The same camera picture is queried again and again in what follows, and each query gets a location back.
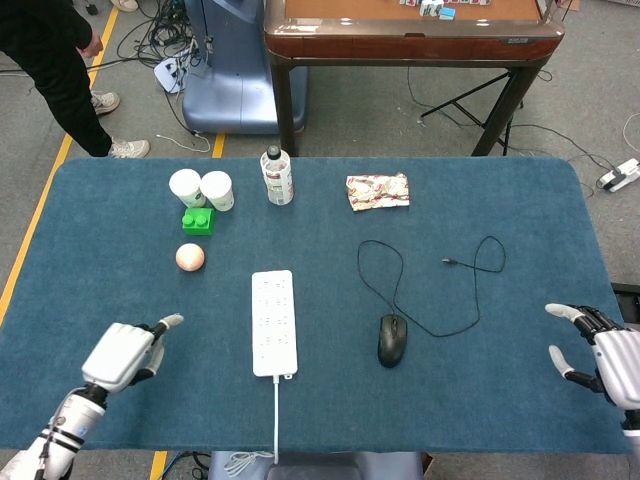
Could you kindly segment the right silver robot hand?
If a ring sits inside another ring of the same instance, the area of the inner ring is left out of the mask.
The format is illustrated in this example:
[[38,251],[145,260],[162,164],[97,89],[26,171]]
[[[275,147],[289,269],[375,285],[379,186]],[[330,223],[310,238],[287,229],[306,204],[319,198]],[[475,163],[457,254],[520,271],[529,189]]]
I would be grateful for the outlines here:
[[577,371],[556,345],[548,347],[552,363],[567,381],[594,393],[624,411],[639,409],[639,332],[615,323],[594,307],[548,303],[545,311],[564,318],[587,341],[596,362],[597,373]]

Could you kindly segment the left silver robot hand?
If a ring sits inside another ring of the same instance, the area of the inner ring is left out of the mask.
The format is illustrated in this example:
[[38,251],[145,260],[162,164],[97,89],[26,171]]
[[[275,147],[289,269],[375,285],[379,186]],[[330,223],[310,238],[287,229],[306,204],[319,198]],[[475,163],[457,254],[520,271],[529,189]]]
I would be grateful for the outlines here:
[[171,314],[154,326],[112,323],[82,365],[83,379],[115,394],[154,377],[164,358],[164,334],[183,321]]

